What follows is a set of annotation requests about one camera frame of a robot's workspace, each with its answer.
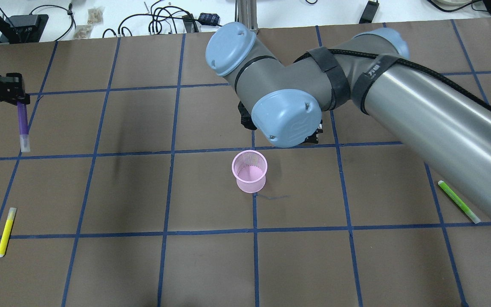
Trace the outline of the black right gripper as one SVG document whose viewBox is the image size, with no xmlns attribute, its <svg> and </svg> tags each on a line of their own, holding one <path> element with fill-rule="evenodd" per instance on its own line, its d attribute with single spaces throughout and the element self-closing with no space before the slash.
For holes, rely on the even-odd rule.
<svg viewBox="0 0 491 307">
<path fill-rule="evenodd" d="M 240 124 L 248 130 L 251 131 L 256 131 L 257 126 L 255 126 L 253 119 L 251 117 L 251 114 L 247 109 L 245 108 L 244 104 L 240 101 L 238 103 L 238 112 L 240 113 Z M 322 128 L 323 121 L 320 121 L 320 124 L 318 124 L 318 127 L 316 131 L 305 138 L 305 140 L 300 143 L 299 145 L 316 145 L 319 144 L 319 137 L 321 134 L 323 134 L 323 128 Z"/>
</svg>

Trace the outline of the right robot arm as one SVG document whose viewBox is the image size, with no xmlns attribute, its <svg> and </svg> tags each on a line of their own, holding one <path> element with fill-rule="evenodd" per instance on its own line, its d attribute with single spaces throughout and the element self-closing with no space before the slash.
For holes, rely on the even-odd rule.
<svg viewBox="0 0 491 307">
<path fill-rule="evenodd" d="M 285 66 L 241 23 L 218 29 L 205 52 L 272 145 L 301 144 L 323 112 L 352 101 L 491 218 L 491 105 L 409 56 L 401 35 L 381 28 Z"/>
</svg>

